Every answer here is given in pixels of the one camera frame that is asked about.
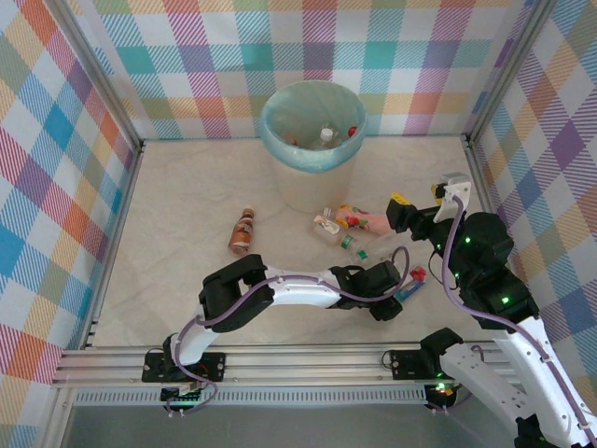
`small bottle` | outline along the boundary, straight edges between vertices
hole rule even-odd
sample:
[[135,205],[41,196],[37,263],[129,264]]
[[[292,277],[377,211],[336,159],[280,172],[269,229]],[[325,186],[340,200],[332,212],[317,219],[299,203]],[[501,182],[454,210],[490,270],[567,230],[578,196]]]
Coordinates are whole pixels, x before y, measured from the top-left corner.
[[319,134],[319,138],[313,142],[311,149],[332,149],[338,146],[336,132],[330,127],[324,126]]
[[312,221],[312,230],[329,245],[339,245],[358,259],[366,259],[367,253],[361,247],[361,244],[349,235],[337,222],[333,221],[330,208],[324,211],[328,216],[317,215]]
[[251,237],[253,236],[254,217],[255,207],[247,205],[230,236],[228,249],[230,249],[230,252],[234,255],[244,257],[249,252],[249,245],[251,244]]

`white bottle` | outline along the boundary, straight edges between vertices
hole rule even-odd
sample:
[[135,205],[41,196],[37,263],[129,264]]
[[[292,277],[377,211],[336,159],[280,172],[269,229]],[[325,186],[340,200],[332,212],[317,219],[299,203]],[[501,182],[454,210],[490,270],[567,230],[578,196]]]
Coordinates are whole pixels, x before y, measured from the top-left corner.
[[333,129],[323,127],[319,133],[319,138],[311,145],[311,149],[332,149],[336,147],[338,144],[334,138],[335,134]]
[[324,214],[316,215],[312,221],[312,230],[324,240],[328,245],[339,245],[346,249],[358,259],[366,259],[367,253],[361,247],[361,244],[349,235],[337,222],[331,219],[332,210],[327,208]]

